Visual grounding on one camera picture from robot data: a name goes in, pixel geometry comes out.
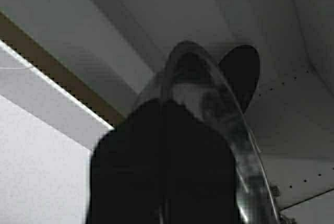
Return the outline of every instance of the perforated panel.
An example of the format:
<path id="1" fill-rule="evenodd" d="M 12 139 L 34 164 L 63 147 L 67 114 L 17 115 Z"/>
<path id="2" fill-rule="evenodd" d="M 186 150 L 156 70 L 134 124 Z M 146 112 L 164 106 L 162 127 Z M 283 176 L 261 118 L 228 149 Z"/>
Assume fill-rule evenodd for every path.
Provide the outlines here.
<path id="1" fill-rule="evenodd" d="M 246 120 L 281 208 L 334 188 L 334 99 L 312 70 L 259 87 Z"/>

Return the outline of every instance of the white wall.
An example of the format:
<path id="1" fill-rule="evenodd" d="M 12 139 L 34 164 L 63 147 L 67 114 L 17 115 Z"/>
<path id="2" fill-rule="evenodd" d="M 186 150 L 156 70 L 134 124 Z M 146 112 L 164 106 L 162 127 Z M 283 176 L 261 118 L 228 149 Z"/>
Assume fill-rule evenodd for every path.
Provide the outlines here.
<path id="1" fill-rule="evenodd" d="M 90 151 L 0 96 L 0 223 L 83 223 Z"/>
<path id="2" fill-rule="evenodd" d="M 298 224 L 332 224 L 334 220 L 334 191 L 294 207 L 288 208 L 282 213 L 290 218 L 295 218 Z"/>
<path id="3" fill-rule="evenodd" d="M 295 0 L 309 59 L 334 92 L 333 0 Z"/>

